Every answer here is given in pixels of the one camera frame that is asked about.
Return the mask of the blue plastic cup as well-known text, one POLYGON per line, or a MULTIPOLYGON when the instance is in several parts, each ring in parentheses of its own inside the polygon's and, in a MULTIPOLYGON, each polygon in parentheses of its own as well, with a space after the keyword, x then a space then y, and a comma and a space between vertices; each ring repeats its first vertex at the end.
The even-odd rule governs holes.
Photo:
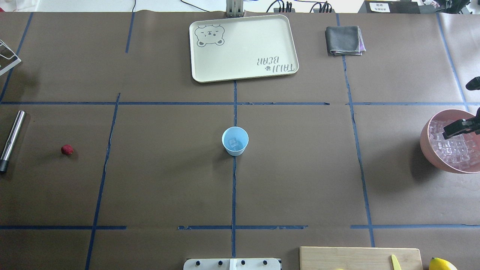
POLYGON ((234 126, 223 132, 221 140, 230 156, 239 156, 245 151, 249 143, 249 136, 243 128, 234 126))

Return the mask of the pile of clear ice cubes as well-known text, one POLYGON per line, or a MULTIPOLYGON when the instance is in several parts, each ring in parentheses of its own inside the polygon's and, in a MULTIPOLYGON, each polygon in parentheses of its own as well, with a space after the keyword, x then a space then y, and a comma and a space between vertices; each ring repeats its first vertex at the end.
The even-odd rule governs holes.
POLYGON ((427 130, 429 142, 442 161, 464 171, 480 162, 479 135, 467 133, 445 139, 444 127, 452 122, 432 120, 427 130))

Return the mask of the ice cube in cup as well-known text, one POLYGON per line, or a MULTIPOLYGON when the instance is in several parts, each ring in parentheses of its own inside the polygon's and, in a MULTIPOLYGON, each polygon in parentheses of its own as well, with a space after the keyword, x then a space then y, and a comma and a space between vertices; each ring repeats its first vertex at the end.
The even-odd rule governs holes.
POLYGON ((239 142, 235 137, 232 137, 228 140, 229 146, 233 149, 239 146, 239 142))

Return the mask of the pink bowl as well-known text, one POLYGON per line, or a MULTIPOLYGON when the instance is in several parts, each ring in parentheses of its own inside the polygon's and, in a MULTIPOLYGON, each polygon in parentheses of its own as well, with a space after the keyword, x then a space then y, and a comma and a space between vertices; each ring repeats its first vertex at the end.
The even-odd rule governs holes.
POLYGON ((427 160, 435 167, 447 171, 449 173, 479 173, 479 165, 473 166, 470 169, 459 170, 441 160, 441 158, 434 152, 433 148, 430 146, 429 137, 428 137, 428 127, 432 120, 437 121, 457 121, 459 119, 469 119, 472 117, 478 117, 479 114, 473 115, 470 112, 459 110, 459 109, 446 109, 443 111, 434 114, 429 121, 425 124, 421 135, 420 135, 420 148, 427 160))

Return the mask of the yellow lemon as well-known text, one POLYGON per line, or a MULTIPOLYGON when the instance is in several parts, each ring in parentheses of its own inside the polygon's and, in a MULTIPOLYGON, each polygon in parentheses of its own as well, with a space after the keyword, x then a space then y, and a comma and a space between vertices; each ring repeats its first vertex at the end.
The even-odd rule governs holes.
POLYGON ((429 263, 429 270, 457 270, 457 267, 448 260, 432 257, 429 263))

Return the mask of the folded grey cloth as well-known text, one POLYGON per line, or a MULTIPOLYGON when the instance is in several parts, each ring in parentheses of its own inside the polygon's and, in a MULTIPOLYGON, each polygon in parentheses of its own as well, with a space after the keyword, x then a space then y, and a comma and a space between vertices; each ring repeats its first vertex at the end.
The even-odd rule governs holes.
POLYGON ((326 47, 331 55, 361 56, 366 51, 359 26, 328 26, 325 30, 326 47))

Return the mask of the black box with label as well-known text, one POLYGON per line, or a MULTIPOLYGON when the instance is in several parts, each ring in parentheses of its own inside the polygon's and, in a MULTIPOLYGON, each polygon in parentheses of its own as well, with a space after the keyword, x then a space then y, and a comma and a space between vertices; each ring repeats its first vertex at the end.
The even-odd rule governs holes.
POLYGON ((417 2, 393 0, 364 0, 358 13, 421 14, 417 2))

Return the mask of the yellow knife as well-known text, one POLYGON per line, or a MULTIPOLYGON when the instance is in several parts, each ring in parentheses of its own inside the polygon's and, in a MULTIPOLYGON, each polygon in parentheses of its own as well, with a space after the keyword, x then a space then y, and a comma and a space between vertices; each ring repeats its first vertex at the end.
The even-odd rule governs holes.
POLYGON ((398 258, 394 254, 391 255, 391 266, 393 270, 402 270, 398 258))

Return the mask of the wooden cutting board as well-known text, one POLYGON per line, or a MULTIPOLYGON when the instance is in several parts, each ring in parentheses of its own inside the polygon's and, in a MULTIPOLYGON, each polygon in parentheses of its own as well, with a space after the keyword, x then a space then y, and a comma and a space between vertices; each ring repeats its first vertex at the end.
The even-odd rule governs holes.
POLYGON ((422 270, 420 251, 414 248, 313 247, 299 249, 301 270, 392 270, 391 256, 403 270, 422 270))

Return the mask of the cream bear tray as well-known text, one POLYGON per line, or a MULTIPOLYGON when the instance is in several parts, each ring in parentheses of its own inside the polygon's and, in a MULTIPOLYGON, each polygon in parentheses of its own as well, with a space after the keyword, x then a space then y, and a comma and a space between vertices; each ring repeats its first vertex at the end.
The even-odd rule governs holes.
POLYGON ((282 14, 190 24, 192 78, 199 83, 292 75, 299 60, 282 14))

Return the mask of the red strawberry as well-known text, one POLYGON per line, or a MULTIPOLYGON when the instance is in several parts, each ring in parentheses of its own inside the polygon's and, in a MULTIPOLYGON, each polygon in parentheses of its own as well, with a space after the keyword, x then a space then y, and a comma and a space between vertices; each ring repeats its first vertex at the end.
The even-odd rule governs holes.
POLYGON ((71 145, 63 145, 61 147, 61 152, 63 155, 72 155, 74 153, 74 148, 71 145))

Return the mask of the metal muddler stick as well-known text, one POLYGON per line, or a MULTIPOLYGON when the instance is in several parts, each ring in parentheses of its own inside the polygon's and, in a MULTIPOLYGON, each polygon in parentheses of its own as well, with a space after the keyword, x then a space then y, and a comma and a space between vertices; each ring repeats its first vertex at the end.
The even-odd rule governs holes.
POLYGON ((1 159, 0 159, 0 173, 4 174, 8 170, 8 165, 10 162, 10 156, 13 151, 15 142, 17 141, 17 137, 20 133, 26 112, 23 110, 19 110, 17 116, 13 122, 12 128, 10 130, 9 136, 7 137, 1 159))

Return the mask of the aluminium frame post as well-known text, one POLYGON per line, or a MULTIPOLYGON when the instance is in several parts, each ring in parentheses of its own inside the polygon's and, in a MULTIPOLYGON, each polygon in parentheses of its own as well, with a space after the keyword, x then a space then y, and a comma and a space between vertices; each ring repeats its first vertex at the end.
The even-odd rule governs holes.
POLYGON ((228 18, 241 18, 244 15, 244 0, 226 0, 226 16, 228 18))

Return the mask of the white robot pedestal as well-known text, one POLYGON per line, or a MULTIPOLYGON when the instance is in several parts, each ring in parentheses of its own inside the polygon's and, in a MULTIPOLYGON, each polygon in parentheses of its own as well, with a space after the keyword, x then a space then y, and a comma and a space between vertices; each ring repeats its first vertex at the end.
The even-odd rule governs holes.
POLYGON ((184 270, 281 270, 277 258, 192 258, 185 261, 184 270))

